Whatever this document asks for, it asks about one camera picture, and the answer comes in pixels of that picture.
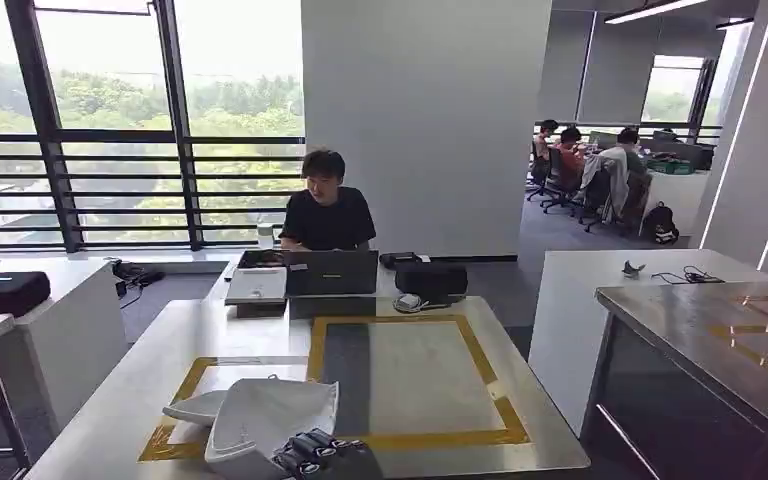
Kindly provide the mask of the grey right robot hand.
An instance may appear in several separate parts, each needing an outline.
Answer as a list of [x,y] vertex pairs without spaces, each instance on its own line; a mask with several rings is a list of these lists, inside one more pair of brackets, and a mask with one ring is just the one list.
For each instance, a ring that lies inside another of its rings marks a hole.
[[271,460],[289,479],[382,480],[381,467],[371,447],[358,439],[343,440],[315,428],[298,433]]

